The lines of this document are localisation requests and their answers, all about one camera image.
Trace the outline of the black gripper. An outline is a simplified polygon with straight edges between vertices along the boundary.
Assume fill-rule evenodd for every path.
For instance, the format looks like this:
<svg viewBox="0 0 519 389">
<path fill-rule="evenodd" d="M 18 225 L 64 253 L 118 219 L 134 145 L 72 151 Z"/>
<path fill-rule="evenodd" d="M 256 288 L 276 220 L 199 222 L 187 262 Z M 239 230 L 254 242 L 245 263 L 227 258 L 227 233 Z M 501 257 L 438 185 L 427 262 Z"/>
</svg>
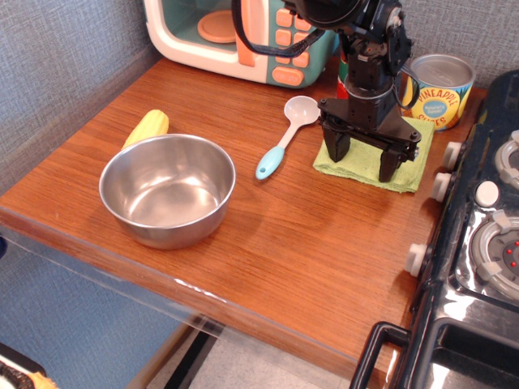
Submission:
<svg viewBox="0 0 519 389">
<path fill-rule="evenodd" d="M 352 138 L 383 149 L 379 181 L 390 182 L 402 161 L 418 156 L 422 138 L 401 117 L 401 80 L 392 79 L 384 91 L 357 88 L 351 82 L 346 83 L 346 89 L 348 99 L 324 98 L 318 102 L 328 156 L 333 162 L 341 161 Z"/>
</svg>

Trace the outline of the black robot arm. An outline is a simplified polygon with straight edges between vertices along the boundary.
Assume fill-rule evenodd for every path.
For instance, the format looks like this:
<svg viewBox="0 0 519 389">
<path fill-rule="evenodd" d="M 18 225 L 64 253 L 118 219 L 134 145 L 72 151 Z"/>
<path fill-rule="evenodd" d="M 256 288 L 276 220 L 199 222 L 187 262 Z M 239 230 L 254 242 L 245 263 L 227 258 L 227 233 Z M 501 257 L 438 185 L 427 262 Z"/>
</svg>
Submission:
<svg viewBox="0 0 519 389">
<path fill-rule="evenodd" d="M 320 124 L 329 157 L 338 162 L 351 139 L 381 149 L 380 182 L 414 160 L 422 136 L 401 117 L 418 100 L 401 100 L 401 77 L 412 56 L 402 5 L 398 1 L 287 1 L 285 7 L 319 30 L 333 30 L 345 55 L 347 99 L 319 102 Z"/>
</svg>

